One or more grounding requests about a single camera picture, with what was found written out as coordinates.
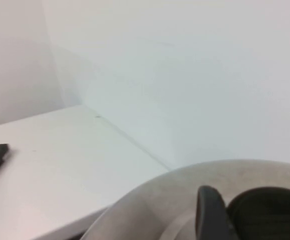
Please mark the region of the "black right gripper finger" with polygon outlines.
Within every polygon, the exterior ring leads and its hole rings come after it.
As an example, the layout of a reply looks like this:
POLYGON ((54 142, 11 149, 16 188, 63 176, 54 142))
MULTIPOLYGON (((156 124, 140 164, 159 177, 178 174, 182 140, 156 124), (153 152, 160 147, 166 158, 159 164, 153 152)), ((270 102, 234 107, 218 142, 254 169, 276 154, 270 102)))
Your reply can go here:
POLYGON ((235 230, 222 196, 215 188, 207 185, 198 189, 195 233, 197 240, 235 239, 235 230))

